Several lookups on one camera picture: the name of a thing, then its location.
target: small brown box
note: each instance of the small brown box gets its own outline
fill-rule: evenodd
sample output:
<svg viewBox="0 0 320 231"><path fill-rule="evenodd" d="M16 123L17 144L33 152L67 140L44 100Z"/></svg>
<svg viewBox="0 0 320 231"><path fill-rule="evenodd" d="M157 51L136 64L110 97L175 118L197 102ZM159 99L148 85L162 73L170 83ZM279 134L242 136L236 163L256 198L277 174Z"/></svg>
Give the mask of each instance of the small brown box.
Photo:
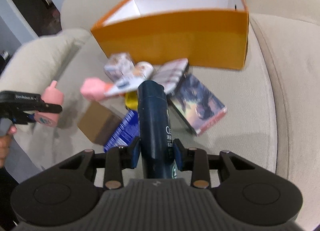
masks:
<svg viewBox="0 0 320 231"><path fill-rule="evenodd" d="M121 122L122 119L110 109L93 101L78 127L91 142L103 146Z"/></svg>

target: yellow object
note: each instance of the yellow object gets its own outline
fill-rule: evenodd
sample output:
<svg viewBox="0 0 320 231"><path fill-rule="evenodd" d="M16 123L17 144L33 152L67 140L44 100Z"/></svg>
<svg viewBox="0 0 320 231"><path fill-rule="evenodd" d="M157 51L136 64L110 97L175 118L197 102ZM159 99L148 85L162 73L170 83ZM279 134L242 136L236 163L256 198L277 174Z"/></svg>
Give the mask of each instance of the yellow object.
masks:
<svg viewBox="0 0 320 231"><path fill-rule="evenodd" d="M131 110L138 110L138 97L136 91L125 94L125 106Z"/></svg>
<svg viewBox="0 0 320 231"><path fill-rule="evenodd" d="M107 56L129 52L161 65L188 58L192 66L241 69L249 12L243 0L123 0L91 29Z"/></svg>

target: blue package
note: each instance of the blue package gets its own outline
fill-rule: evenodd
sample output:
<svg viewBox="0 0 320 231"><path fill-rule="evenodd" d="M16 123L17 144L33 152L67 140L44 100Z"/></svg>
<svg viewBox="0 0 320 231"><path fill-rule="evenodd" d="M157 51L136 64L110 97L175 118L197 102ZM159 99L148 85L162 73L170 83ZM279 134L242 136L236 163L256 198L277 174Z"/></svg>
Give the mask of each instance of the blue package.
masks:
<svg viewBox="0 0 320 231"><path fill-rule="evenodd" d="M138 122L138 113L134 110L129 110L121 124L104 145L104 152L106 153L109 149L120 145L129 146L133 139L140 134Z"/></svg>

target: dark blue bottle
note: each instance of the dark blue bottle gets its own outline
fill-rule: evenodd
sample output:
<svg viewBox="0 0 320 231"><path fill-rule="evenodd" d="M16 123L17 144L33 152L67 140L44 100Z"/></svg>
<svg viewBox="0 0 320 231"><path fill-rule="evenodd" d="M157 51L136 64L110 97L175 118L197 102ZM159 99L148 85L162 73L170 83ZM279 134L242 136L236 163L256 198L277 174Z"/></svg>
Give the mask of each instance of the dark blue bottle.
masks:
<svg viewBox="0 0 320 231"><path fill-rule="evenodd" d="M176 178L169 111L164 87L144 81L138 87L140 147L145 178Z"/></svg>

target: finger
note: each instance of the finger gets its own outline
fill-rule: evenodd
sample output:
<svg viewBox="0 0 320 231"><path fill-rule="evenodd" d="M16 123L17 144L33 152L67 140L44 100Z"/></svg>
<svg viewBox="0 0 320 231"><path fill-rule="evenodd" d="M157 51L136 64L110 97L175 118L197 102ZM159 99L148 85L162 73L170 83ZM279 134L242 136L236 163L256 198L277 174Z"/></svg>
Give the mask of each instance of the finger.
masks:
<svg viewBox="0 0 320 231"><path fill-rule="evenodd" d="M17 128L14 125L12 125L7 134L14 135L16 132L17 132Z"/></svg>
<svg viewBox="0 0 320 231"><path fill-rule="evenodd" d="M7 148L10 146L12 140L12 136L11 135L5 135L0 137L0 148Z"/></svg>
<svg viewBox="0 0 320 231"><path fill-rule="evenodd" d="M9 154L9 148L0 149L0 159L5 159Z"/></svg>

